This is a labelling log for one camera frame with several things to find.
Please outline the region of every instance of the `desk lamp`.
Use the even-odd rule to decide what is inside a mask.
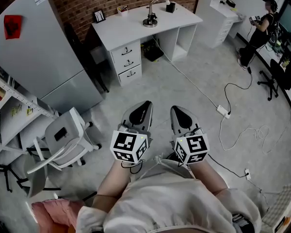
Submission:
[[[153,0],[149,5],[149,14],[147,15],[147,19],[144,19],[143,24],[145,27],[154,28],[157,26],[157,16],[152,12],[152,5],[159,1],[165,1],[167,5],[170,4],[169,0]]]

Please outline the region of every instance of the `person wearing black clothes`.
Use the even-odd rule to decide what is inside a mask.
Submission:
[[[270,39],[271,32],[275,24],[275,12],[277,10],[276,1],[263,1],[265,1],[265,9],[268,11],[268,14],[263,16],[259,22],[251,22],[253,26],[256,26],[256,30],[251,36],[249,44],[245,48],[239,49],[240,58],[237,60],[237,62],[243,69],[247,69],[256,49],[265,45]]]

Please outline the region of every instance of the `red paper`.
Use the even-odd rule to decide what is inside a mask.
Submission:
[[[4,16],[4,34],[5,39],[18,39],[21,30],[21,16]]]

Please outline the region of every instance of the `concrete floor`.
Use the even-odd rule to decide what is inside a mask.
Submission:
[[[235,57],[235,48],[242,45],[238,39],[227,39],[222,46],[208,49],[194,39],[188,56],[175,64],[217,105],[227,109],[225,85],[231,82],[248,87],[250,84],[250,75],[240,68]],[[255,139],[254,130],[247,130],[236,147],[224,151],[218,137],[222,116],[164,58],[154,63],[143,59],[142,69],[142,78],[125,87],[120,87],[112,80],[110,93],[105,94],[105,100],[82,115],[85,121],[94,123],[88,134],[98,140],[103,148],[85,155],[84,166],[67,167],[62,172],[50,170],[50,180],[62,189],[57,193],[59,196],[81,199],[97,190],[113,163],[109,150],[113,130],[117,129],[128,108],[144,100],[150,100],[154,104],[151,127],[154,140],[146,153],[148,157],[172,151],[169,143],[172,139],[169,110],[172,105],[179,105],[198,117],[209,138],[210,154],[219,163],[240,176],[244,174],[245,168],[250,169],[251,181],[266,192],[280,191],[284,184],[291,183],[291,109],[281,91],[278,98],[267,101],[268,90],[262,85],[258,86],[257,81],[262,79],[260,70],[266,73],[268,71],[258,58],[251,64],[253,81],[248,90],[230,85],[227,88],[232,114],[229,120],[223,121],[221,139],[225,148],[230,148],[247,127],[259,128],[267,125],[270,129],[263,149],[264,152],[272,150],[267,155],[262,153],[263,140]],[[262,131],[264,134],[268,132],[266,128],[262,128]],[[209,157],[207,160],[222,175],[229,187],[245,191],[258,205],[261,213],[265,213],[268,206],[258,188],[246,178],[238,178],[218,166]],[[13,167],[17,169],[21,165],[20,158]],[[10,183],[14,190],[12,194],[5,190],[4,175],[0,174],[0,219],[11,232],[37,232],[36,223],[25,205],[25,193],[14,179],[10,179]],[[51,197],[49,192],[29,202]],[[271,195],[266,195],[266,198],[269,204],[275,200]]]

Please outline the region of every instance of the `checkered cloth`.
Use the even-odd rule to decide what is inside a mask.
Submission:
[[[291,184],[283,186],[275,205],[262,218],[262,231],[275,232],[284,216],[291,218]]]

